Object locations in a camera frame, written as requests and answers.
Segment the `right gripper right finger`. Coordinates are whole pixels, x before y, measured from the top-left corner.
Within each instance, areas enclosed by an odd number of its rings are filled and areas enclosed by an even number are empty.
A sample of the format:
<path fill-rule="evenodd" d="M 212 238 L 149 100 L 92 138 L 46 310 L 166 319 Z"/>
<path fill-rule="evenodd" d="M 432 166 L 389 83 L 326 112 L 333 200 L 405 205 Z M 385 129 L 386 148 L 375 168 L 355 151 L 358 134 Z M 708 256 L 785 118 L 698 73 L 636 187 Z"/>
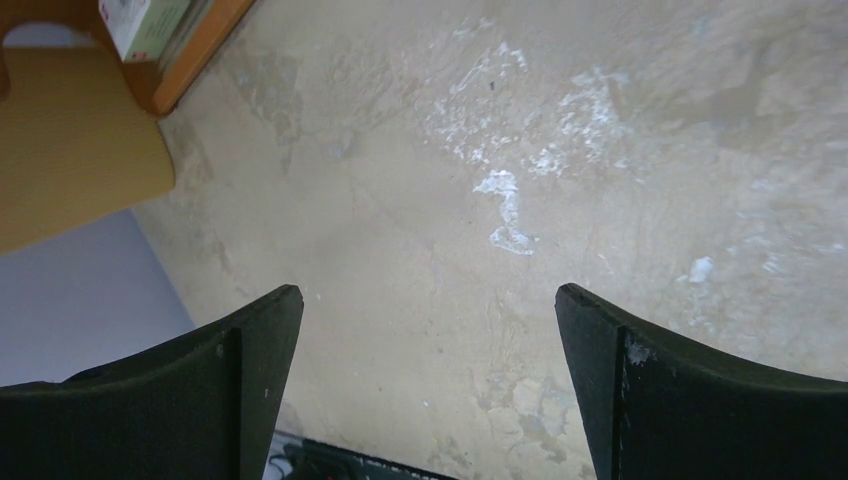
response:
<path fill-rule="evenodd" d="M 843 479 L 844 382 L 748 361 L 576 284 L 555 311 L 600 479 Z"/>

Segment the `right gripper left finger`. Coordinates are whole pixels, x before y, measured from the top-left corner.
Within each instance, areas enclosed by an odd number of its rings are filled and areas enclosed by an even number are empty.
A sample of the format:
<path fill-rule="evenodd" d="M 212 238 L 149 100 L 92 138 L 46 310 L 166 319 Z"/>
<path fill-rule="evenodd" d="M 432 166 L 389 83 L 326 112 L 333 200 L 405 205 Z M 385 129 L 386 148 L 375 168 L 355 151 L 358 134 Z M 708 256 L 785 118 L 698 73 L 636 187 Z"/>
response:
<path fill-rule="evenodd" d="M 59 383 L 1 391 L 5 479 L 259 479 L 304 301 L 234 313 Z"/>

